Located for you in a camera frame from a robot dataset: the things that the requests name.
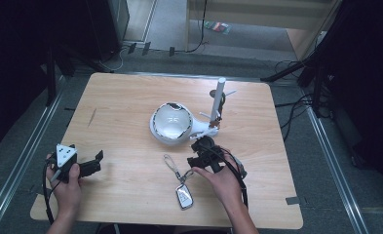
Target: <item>small black device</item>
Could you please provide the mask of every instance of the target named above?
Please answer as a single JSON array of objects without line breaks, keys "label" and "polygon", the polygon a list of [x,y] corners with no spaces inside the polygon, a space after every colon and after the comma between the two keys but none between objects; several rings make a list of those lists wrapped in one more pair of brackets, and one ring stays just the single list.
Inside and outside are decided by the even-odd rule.
[{"label": "small black device", "polygon": [[[75,145],[69,147],[58,145],[57,151],[54,152],[50,158],[51,163],[54,165],[55,175],[52,179],[59,179],[63,182],[69,181],[69,171],[73,164],[77,163],[78,154],[76,153]],[[100,171],[100,161],[103,159],[103,151],[100,150],[95,156],[94,160],[79,164],[80,174],[79,177],[90,176]]]},{"label": "small black device", "polygon": [[205,168],[211,166],[212,171],[218,173],[222,167],[219,166],[221,158],[224,157],[224,153],[221,147],[215,145],[214,140],[209,136],[203,136],[195,143],[191,145],[192,150],[197,152],[197,158],[187,158],[190,167]]}]

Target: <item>key fob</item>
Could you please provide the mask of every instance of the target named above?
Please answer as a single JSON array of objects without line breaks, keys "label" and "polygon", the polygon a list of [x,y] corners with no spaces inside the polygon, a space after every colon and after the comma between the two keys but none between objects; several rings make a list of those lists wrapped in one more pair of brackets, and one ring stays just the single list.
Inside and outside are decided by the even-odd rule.
[{"label": "key fob", "polygon": [[193,200],[191,197],[191,193],[188,190],[188,187],[187,185],[185,185],[185,183],[179,185],[175,192],[182,210],[186,210],[192,206]]}]

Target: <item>wooden table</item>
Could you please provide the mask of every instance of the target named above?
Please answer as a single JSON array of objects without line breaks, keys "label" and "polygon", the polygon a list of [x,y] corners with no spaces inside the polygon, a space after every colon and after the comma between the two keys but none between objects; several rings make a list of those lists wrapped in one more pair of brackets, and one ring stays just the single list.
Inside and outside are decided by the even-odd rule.
[{"label": "wooden table", "polygon": [[[184,104],[196,118],[211,113],[216,79],[93,74],[62,144],[75,144],[78,162],[92,160],[103,149],[102,170],[84,178],[78,220],[191,226],[231,226],[208,182],[193,175],[186,182],[194,198],[182,211],[175,196],[179,185],[163,161],[170,154],[181,174],[196,157],[189,147],[167,146],[152,136],[149,120],[163,103]],[[245,165],[249,212],[258,228],[298,229],[303,224],[270,88],[266,84],[227,81],[224,92],[237,90],[224,104],[215,143],[232,151]],[[51,199],[54,213],[55,198]],[[43,196],[31,209],[47,219]]]}]

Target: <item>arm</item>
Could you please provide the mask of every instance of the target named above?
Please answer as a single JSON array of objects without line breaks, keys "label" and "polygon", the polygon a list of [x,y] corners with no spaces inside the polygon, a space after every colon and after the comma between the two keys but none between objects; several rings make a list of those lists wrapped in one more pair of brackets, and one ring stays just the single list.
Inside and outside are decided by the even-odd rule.
[{"label": "arm", "polygon": [[[80,169],[78,164],[72,165],[69,171],[69,182],[61,182],[54,190],[55,197],[57,198],[57,218],[49,228],[48,233],[70,233],[73,223],[79,211],[82,192],[79,186]],[[48,180],[54,175],[54,171],[49,167],[46,171]],[[51,182],[51,186],[55,187],[59,183],[58,180]]]},{"label": "arm", "polygon": [[[236,168],[236,164],[230,155],[224,153],[224,158]],[[249,210],[242,201],[240,185],[228,167],[224,167],[216,174],[196,167],[192,168],[192,170],[211,183],[214,193],[224,206],[236,233],[258,233],[249,216]]]}]

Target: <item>keychain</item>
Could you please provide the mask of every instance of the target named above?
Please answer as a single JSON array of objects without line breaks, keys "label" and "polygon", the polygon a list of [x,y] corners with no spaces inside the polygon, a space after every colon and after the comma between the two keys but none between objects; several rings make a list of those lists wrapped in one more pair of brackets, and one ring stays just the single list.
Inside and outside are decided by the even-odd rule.
[{"label": "keychain", "polygon": [[193,175],[193,172],[191,170],[188,170],[183,176],[178,171],[178,168],[176,167],[175,163],[173,162],[173,159],[170,155],[165,154],[164,155],[164,162],[167,164],[167,166],[175,173],[176,178],[181,183],[176,189],[176,197],[178,198],[179,205],[181,206],[182,210],[188,209],[192,206],[193,200],[191,197],[191,193],[188,190],[187,185],[185,185],[185,180]]}]

